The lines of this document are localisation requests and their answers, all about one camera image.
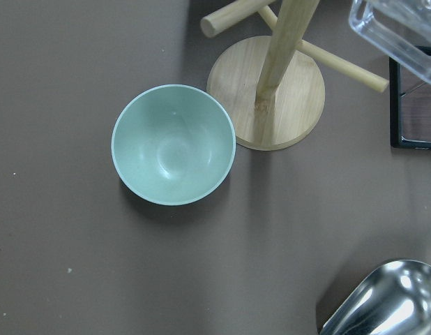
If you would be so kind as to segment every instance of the round wooden base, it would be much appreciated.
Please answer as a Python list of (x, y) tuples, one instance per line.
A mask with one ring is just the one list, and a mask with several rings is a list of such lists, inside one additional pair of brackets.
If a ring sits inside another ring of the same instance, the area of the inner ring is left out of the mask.
[(242, 40), (223, 52), (206, 90), (228, 112), (237, 142), (256, 150), (278, 150), (302, 140), (318, 122), (325, 99), (315, 61), (296, 51), (266, 116), (255, 111), (256, 86), (271, 36)]

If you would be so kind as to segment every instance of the bowl rim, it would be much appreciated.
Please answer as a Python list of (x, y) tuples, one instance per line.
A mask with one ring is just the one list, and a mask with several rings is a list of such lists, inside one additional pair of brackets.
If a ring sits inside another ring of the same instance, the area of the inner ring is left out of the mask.
[[(231, 134), (232, 134), (232, 152), (231, 152), (231, 156), (229, 158), (229, 162), (227, 164), (227, 167), (225, 169), (225, 171), (223, 172), (222, 176), (219, 178), (219, 180), (212, 186), (210, 187), (209, 190), (207, 190), (206, 192), (202, 193), (201, 195), (198, 195), (197, 197), (193, 197), (193, 198), (189, 198), (189, 199), (185, 199), (185, 200), (181, 200), (181, 201), (174, 201), (174, 202), (170, 202), (170, 201), (164, 201), (164, 200), (159, 200), (159, 199), (155, 199), (152, 197), (149, 197), (145, 194), (143, 194), (143, 192), (135, 189), (130, 182), (124, 177), (122, 171), (119, 168), (117, 159), (116, 159), (116, 155), (115, 155), (115, 148), (114, 148), (114, 141), (115, 141), (115, 135), (116, 135), (116, 130), (119, 126), (120, 120), (122, 120), (122, 118), (124, 117), (124, 114), (127, 112), (127, 110), (130, 108), (130, 106), (135, 103), (135, 101), (137, 101), (138, 99), (140, 99), (142, 96), (145, 96), (147, 94), (149, 94), (152, 91), (156, 91), (158, 89), (165, 89), (165, 88), (170, 88), (170, 87), (181, 87), (184, 89), (190, 89), (196, 92), (199, 92), (200, 94), (203, 94), (204, 96), (206, 96), (207, 98), (209, 98), (210, 100), (212, 100), (214, 103), (216, 103), (216, 105), (219, 107), (219, 109), (222, 111), (222, 113), (224, 114), (226, 120), (228, 121), (228, 125), (229, 128), (231, 130)], [(183, 204), (190, 204), (192, 202), (196, 202), (202, 198), (205, 198), (207, 195), (209, 195), (210, 193), (214, 192), (215, 189), (217, 189), (217, 187), (219, 187), (219, 185), (221, 185), (221, 183), (226, 179), (229, 171), (231, 170), (232, 164), (234, 162), (234, 156), (236, 153), (236, 133), (234, 130), (234, 126), (232, 123), (231, 118), (229, 117), (227, 111), (224, 109), (224, 107), (214, 98), (212, 97), (210, 94), (206, 93), (205, 91), (202, 91), (201, 89), (198, 89), (196, 87), (192, 87), (189, 85), (184, 85), (184, 84), (164, 84), (164, 85), (160, 85), (160, 86), (156, 86), (156, 87), (152, 87), (140, 94), (138, 94), (136, 97), (134, 97), (129, 104), (127, 104), (127, 106), (124, 107), (123, 111), (120, 113), (120, 115), (118, 116), (115, 125), (113, 127), (113, 131), (112, 131), (112, 143), (111, 143), (111, 150), (112, 150), (112, 160), (113, 160), (113, 165), (116, 169), (116, 172), (119, 175), (119, 178), (121, 179), (121, 181), (136, 195), (138, 195), (139, 197), (152, 202), (154, 204), (161, 204), (161, 205), (167, 205), (167, 206), (178, 206), (178, 205), (183, 205)]]

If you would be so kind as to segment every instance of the mint green bowl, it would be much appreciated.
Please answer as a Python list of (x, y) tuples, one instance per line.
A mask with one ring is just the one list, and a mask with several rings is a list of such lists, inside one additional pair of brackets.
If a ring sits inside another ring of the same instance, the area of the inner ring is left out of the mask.
[(236, 151), (232, 122), (214, 98), (194, 87), (154, 87), (116, 120), (112, 158), (123, 183), (156, 204), (188, 204), (214, 191)]

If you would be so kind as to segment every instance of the wooden stand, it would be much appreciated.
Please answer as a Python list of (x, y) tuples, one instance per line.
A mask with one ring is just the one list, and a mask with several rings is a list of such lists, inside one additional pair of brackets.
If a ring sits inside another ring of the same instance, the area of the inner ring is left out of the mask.
[(232, 118), (237, 142), (257, 150), (289, 147), (315, 127), (325, 92), (313, 58), (378, 91), (388, 85), (302, 40), (319, 0), (283, 0), (278, 18), (267, 6), (271, 2), (237, 0), (201, 21), (203, 32), (213, 37), (259, 11), (273, 30), (271, 37), (249, 38), (228, 48), (214, 64), (207, 85)]

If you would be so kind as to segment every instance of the metal scoop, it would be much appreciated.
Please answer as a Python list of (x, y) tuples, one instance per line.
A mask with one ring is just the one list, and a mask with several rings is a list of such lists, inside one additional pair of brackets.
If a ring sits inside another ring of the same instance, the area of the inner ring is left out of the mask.
[(431, 335), (431, 266), (396, 260), (374, 270), (320, 335)]

